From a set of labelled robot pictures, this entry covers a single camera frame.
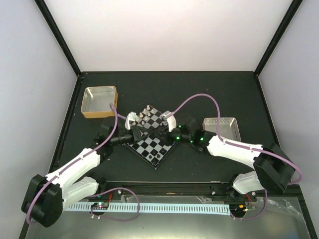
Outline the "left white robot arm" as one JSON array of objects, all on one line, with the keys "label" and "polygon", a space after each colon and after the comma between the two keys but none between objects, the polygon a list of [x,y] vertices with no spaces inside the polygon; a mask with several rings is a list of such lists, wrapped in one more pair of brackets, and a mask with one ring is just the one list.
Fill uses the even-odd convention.
[{"label": "left white robot arm", "polygon": [[45,176],[37,174],[32,177],[21,206],[26,222],[49,227],[67,207],[79,200],[103,198],[107,193],[105,180],[87,173],[107,159],[114,146],[140,142],[151,133],[152,129],[133,124],[124,129],[118,129],[117,124],[101,126],[91,145],[71,161]]}]

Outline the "black white chess board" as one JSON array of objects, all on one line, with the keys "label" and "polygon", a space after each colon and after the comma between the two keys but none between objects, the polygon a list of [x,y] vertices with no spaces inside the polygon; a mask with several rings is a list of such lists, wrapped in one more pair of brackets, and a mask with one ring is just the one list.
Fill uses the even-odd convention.
[{"label": "black white chess board", "polygon": [[168,154],[173,150],[176,143],[165,145],[151,131],[164,129],[167,126],[161,117],[161,112],[153,106],[146,106],[140,113],[136,114],[135,120],[130,121],[130,126],[139,126],[144,129],[142,132],[143,140],[133,144],[127,144],[126,147],[150,165],[153,169],[157,169],[164,162]]}]

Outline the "pink metal tin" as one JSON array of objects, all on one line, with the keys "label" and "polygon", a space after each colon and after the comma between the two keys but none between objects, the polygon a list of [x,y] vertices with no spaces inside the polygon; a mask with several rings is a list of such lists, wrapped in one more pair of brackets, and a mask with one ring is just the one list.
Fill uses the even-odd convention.
[{"label": "pink metal tin", "polygon": [[[206,131],[217,133],[218,118],[205,118],[202,128]],[[241,136],[236,118],[220,118],[219,133],[222,137],[241,142]]]}]

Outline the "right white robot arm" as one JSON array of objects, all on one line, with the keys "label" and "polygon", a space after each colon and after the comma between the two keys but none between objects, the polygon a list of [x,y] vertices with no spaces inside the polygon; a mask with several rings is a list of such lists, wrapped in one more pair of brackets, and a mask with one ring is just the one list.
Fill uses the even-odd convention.
[{"label": "right white robot arm", "polygon": [[251,172],[238,174],[227,187],[227,196],[233,201],[252,191],[282,194],[296,171],[278,145],[264,146],[227,139],[199,128],[193,118],[183,119],[177,124],[174,117],[169,117],[164,126],[151,130],[151,134],[165,144],[188,143],[199,153],[227,158],[250,167]]}]

